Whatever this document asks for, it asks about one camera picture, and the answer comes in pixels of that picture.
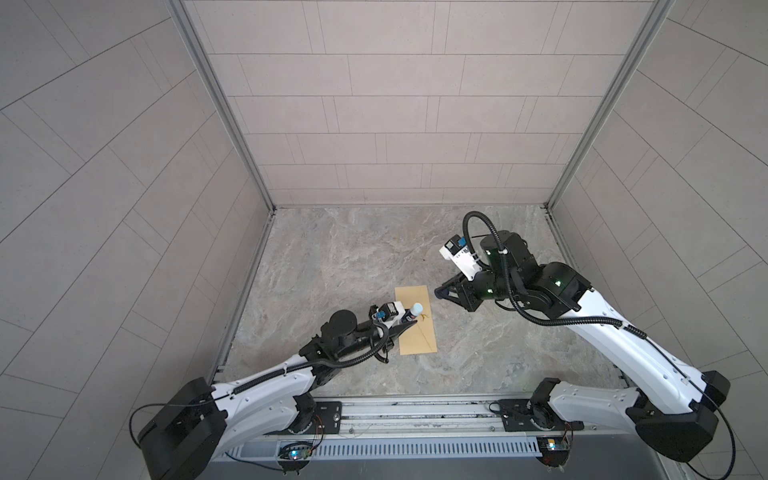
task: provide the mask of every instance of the manila envelope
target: manila envelope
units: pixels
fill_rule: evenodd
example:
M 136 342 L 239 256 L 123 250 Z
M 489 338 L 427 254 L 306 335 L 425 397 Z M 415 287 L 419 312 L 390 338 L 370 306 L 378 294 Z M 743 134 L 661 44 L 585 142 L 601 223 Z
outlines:
M 432 309 L 429 307 L 427 286 L 398 286 L 395 288 L 395 300 L 402 302 L 406 309 L 411 308 L 417 302 L 424 307 L 424 311 L 416 319 L 416 324 L 400 336 L 400 355 L 436 353 L 435 324 L 432 322 Z

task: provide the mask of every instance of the gray work surface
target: gray work surface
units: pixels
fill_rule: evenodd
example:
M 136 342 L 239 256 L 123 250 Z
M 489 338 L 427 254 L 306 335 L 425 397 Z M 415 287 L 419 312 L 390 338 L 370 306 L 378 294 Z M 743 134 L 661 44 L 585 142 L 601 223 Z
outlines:
M 255 465 L 211 462 L 198 480 L 283 477 Z M 577 435 L 564 471 L 535 458 L 314 461 L 299 480 L 657 480 L 667 478 L 658 457 L 635 435 Z
M 564 327 L 541 327 L 485 302 L 469 313 L 432 291 L 458 272 L 439 248 L 479 209 L 498 230 L 518 232 L 539 263 L 562 261 L 539 206 L 281 209 L 266 244 L 227 365 L 219 381 L 259 372 L 305 345 L 336 310 L 359 322 L 396 286 L 427 285 L 437 353 L 371 359 L 314 396 L 532 391 L 547 376 L 578 385 L 624 386 L 618 370 Z M 470 234 L 488 232 L 478 219 Z M 481 238 L 475 239 L 478 245 Z

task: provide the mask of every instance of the tiled wall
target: tiled wall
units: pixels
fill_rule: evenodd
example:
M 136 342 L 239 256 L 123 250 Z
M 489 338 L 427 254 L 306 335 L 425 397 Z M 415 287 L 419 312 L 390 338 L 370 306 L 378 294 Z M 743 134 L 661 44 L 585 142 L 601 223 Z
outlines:
M 744 478 L 768 478 L 766 24 L 764 0 L 678 0 L 554 209 L 628 319 L 731 380 Z M 721 423 L 697 466 L 719 477 L 729 452 Z
M 186 5 L 277 204 L 526 204 L 650 2 Z
M 6 0 L 0 45 L 0 477 L 138 480 L 266 208 L 162 0 Z

